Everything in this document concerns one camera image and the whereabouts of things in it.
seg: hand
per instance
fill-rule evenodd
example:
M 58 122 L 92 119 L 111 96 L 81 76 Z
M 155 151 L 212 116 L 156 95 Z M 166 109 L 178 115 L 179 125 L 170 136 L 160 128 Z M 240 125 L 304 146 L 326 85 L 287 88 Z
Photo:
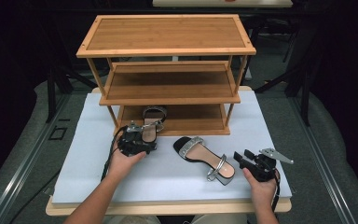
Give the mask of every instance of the hand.
M 117 141 L 114 143 L 113 148 L 117 148 Z M 132 166 L 140 161 L 145 155 L 145 152 L 141 152 L 134 156 L 127 157 L 117 148 L 110 161 L 109 172 L 107 175 L 113 175 L 121 181 L 130 172 Z
M 254 203 L 255 210 L 268 208 L 271 209 L 272 199 L 274 197 L 275 190 L 277 187 L 275 178 L 267 182 L 258 182 L 253 177 L 252 173 L 246 168 L 243 169 L 243 174 L 251 185 L 252 202 Z M 280 179 L 277 170 L 275 171 L 275 175 L 278 179 Z

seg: wooden shoe rack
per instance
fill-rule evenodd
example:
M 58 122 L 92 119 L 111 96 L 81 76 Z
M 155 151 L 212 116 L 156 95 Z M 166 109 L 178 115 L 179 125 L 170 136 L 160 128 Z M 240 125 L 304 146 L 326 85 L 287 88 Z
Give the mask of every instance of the wooden shoe rack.
M 255 55 L 238 15 L 97 16 L 76 56 L 86 58 L 116 128 L 143 124 L 147 105 L 166 105 L 159 135 L 229 134 L 233 106 L 241 102 L 231 72 L 234 55 L 242 71 Z M 223 61 L 121 62 L 112 58 L 224 56 Z M 110 71 L 102 82 L 94 59 L 106 58 Z M 111 105 L 119 105 L 115 115 Z

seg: floor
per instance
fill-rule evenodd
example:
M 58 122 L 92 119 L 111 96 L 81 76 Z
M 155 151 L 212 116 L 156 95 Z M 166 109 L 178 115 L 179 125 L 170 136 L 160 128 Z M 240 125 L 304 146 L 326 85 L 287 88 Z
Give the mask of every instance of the floor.
M 250 65 L 252 79 L 245 85 L 255 89 L 284 72 L 286 40 L 285 35 L 259 37 L 257 55 Z M 234 61 L 232 69 L 238 70 L 238 64 Z M 87 71 L 82 74 L 92 78 Z M 0 171 L 0 223 L 64 221 L 65 217 L 47 216 L 45 208 L 75 134 L 86 94 L 91 91 L 75 79 L 71 82 L 73 93 L 61 94 L 57 90 L 57 116 L 50 123 L 45 122 L 47 84 L 35 88 L 38 100 L 34 113 Z M 287 98 L 285 86 L 283 82 L 256 95 L 275 147 L 296 162 L 283 165 L 293 192 L 293 207 L 278 215 L 280 222 L 358 223 L 358 181 L 346 163 L 339 129 L 313 95 L 310 126 L 305 126 L 299 117 L 298 99 Z M 249 219 L 255 223 L 254 215 L 250 214 Z M 181 217 L 161 220 L 183 223 Z

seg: wooden shelf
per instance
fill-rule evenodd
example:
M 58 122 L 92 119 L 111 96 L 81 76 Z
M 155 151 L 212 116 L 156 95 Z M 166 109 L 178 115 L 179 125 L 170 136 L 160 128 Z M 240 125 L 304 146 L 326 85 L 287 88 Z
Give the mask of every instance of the wooden shelf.
M 144 124 L 144 106 L 121 106 L 118 112 L 118 127 L 128 125 L 133 120 Z M 226 123 L 224 105 L 167 105 L 168 115 L 160 136 L 230 134 Z
M 225 61 L 114 63 L 100 105 L 237 104 Z

